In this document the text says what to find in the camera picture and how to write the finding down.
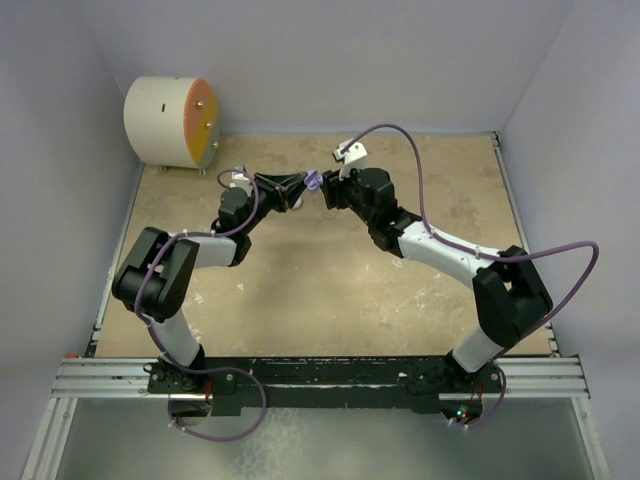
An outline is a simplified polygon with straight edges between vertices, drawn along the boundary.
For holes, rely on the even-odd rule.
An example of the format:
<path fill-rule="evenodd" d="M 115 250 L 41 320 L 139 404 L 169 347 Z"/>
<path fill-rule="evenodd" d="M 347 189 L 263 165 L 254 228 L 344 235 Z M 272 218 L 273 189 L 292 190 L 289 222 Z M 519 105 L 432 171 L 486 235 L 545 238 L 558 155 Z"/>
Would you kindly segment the purple earbud charging case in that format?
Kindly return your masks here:
<path fill-rule="evenodd" d="M 306 189 L 315 192 L 323 185 L 323 177 L 317 170 L 308 170 L 304 179 Z"/>

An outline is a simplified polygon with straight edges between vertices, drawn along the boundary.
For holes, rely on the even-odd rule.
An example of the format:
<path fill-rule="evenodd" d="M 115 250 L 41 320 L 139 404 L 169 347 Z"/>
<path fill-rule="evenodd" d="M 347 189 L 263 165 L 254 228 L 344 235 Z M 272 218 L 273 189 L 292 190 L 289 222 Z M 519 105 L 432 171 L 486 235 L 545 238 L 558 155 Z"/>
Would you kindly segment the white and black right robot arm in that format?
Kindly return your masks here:
<path fill-rule="evenodd" d="M 517 345 L 538 328 L 553 302 L 526 253 L 512 246 L 484 252 L 461 239 L 426 227 L 416 214 L 398 205 L 387 171 L 354 169 L 322 174 L 328 209 L 350 209 L 368 228 L 373 243 L 399 258 L 433 267 L 470 288 L 478 327 L 450 353 L 446 383 L 467 391 L 480 379 L 485 364 Z"/>

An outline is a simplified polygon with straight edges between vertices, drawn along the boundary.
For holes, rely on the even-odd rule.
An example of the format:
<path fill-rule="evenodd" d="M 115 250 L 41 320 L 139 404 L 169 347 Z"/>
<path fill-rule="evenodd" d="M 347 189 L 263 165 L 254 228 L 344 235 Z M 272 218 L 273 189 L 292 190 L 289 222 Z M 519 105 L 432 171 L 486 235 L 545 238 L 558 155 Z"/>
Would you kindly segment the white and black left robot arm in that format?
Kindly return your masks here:
<path fill-rule="evenodd" d="M 204 350 L 182 308 L 193 271 L 239 265 L 251 248 L 250 232 L 270 212 L 292 209 L 306 190 L 306 172 L 289 175 L 228 171 L 217 218 L 207 231 L 171 234 L 146 227 L 119 270 L 111 292 L 144 324 L 161 358 L 172 364 L 170 378 L 184 392 L 202 387 Z"/>

